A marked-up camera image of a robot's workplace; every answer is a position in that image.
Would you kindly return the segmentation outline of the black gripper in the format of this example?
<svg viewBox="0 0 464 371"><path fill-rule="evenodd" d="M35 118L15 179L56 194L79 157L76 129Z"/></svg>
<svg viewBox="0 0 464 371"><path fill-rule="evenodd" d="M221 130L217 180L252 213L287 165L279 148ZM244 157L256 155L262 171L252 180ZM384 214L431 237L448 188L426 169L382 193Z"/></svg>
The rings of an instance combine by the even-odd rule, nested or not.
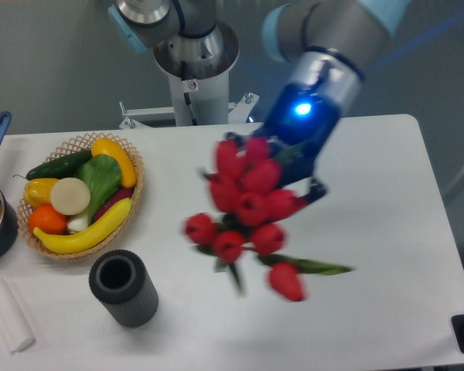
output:
<svg viewBox="0 0 464 371"><path fill-rule="evenodd" d="M340 109L316 88L297 83L284 87L266 121L252 134L267 138L274 158L280 161L280 188L309 178L309 191L303 196L306 202L313 203L327 193L314 167L339 119ZM245 149L250 138L232 131L223 137L235 149Z"/></svg>

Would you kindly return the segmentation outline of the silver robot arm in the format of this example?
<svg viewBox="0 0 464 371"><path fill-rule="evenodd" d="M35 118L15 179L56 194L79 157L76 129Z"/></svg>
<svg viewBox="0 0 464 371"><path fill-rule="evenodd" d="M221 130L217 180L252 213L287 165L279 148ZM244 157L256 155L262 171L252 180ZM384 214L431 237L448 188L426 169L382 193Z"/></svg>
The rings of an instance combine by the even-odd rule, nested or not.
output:
<svg viewBox="0 0 464 371"><path fill-rule="evenodd" d="M302 1L265 18L265 50L294 68L255 135L287 155L282 185L310 180L309 203L326 194L314 178L316 158L407 7L406 1ZM107 13L131 49L152 50L169 79L179 126L230 121L229 72L239 44L217 18L216 2L114 1Z"/></svg>

